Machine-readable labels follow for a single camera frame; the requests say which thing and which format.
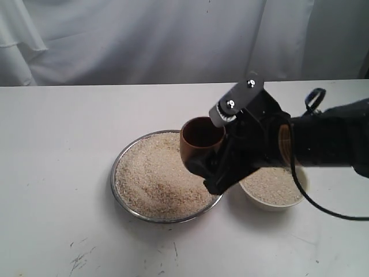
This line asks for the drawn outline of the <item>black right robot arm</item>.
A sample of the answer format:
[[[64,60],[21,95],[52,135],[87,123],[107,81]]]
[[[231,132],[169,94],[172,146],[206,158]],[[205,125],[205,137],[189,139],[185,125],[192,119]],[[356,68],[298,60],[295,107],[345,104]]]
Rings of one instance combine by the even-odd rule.
[[[264,89],[228,92],[180,135],[189,172],[221,195],[263,167],[351,167],[368,176],[368,100],[291,117]]]

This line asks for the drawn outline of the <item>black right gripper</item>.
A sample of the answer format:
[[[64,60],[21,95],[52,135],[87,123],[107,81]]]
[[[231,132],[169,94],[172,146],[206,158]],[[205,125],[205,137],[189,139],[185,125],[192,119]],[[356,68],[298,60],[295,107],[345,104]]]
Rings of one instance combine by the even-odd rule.
[[[241,179],[261,167],[285,167],[278,147],[284,115],[277,101],[264,89],[225,125],[226,137],[216,154],[193,156],[184,163],[194,175],[205,179],[212,195],[222,195]]]

